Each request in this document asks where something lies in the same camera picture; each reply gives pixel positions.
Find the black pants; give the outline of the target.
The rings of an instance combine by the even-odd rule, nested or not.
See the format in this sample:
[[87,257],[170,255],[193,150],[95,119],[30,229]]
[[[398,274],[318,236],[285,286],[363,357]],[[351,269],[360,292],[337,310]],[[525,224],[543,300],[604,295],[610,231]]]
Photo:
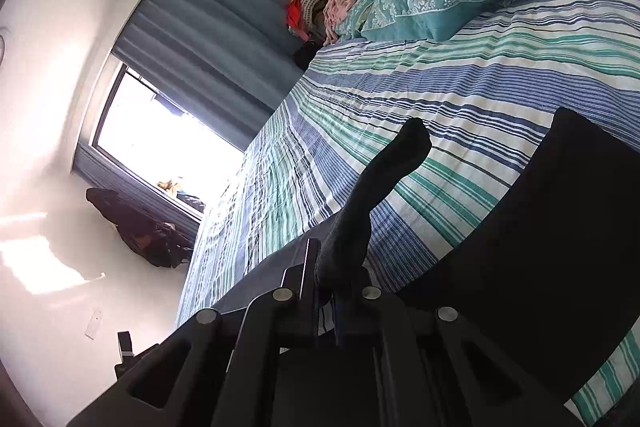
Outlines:
[[[229,311],[249,303],[284,273],[285,262],[303,259],[307,239],[319,239],[318,262],[341,283],[355,280],[371,232],[364,210],[382,202],[383,190],[412,170],[431,147],[419,119],[372,160],[352,196],[357,204],[293,239],[259,263],[217,305]],[[565,402],[612,355],[639,317],[639,152],[587,118],[559,108],[546,136],[521,176],[480,225],[434,267],[400,288],[409,308],[432,311],[452,305],[478,326],[510,360]],[[301,410],[320,391],[320,400],[355,390],[359,376],[346,369],[364,363],[338,362],[302,353],[285,355],[278,376],[277,406]]]

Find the dark hanging bag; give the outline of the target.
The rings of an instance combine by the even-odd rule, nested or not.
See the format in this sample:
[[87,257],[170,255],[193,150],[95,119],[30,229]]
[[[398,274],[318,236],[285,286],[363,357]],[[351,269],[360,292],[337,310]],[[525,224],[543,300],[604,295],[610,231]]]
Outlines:
[[173,223],[152,219],[107,188],[87,188],[86,199],[114,225],[122,241],[154,267],[176,269],[191,261],[193,241]]

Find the pink cloth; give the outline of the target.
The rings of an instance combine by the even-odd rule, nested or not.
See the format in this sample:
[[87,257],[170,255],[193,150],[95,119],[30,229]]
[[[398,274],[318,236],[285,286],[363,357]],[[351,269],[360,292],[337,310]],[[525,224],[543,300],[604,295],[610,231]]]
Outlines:
[[341,24],[357,0],[328,0],[323,8],[324,45],[337,43],[341,37]]

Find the red and grey clothes pile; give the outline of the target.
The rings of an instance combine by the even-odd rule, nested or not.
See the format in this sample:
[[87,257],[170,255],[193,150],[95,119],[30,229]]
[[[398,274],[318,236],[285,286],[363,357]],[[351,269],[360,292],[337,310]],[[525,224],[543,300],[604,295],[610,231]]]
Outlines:
[[323,41],[323,10],[328,0],[288,0],[285,21],[288,31],[303,41]]

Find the white wall switch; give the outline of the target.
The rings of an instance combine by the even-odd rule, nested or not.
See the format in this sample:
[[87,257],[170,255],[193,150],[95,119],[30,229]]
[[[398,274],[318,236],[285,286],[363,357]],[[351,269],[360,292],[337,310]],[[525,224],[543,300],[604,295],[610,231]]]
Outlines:
[[91,340],[96,339],[96,335],[98,335],[101,323],[102,323],[103,313],[100,309],[94,309],[89,323],[85,329],[85,336]]

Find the blue grey curtain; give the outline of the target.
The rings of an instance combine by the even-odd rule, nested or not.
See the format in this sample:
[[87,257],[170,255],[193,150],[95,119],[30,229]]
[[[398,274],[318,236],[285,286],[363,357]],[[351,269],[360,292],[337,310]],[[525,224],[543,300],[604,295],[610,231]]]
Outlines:
[[288,0],[141,0],[111,50],[74,167],[194,233],[299,80]]

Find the striped blue green bedsheet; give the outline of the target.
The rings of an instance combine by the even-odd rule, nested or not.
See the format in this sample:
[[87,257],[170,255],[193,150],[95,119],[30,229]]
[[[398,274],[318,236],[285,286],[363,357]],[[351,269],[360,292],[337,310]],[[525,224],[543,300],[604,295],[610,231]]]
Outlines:
[[337,346],[332,297],[347,269],[316,261],[318,345],[363,369],[355,390],[277,406],[285,351],[237,357],[236,310],[217,305],[259,263],[357,204],[372,160],[419,119],[431,147],[364,210],[362,265],[396,293],[462,243],[506,195],[568,108],[639,152],[639,0],[511,0],[443,43],[355,40],[319,52],[250,144],[198,230],[177,327],[194,349],[186,380],[210,425],[634,426],[639,317],[565,402],[554,399],[452,305],[407,308],[409,350]]

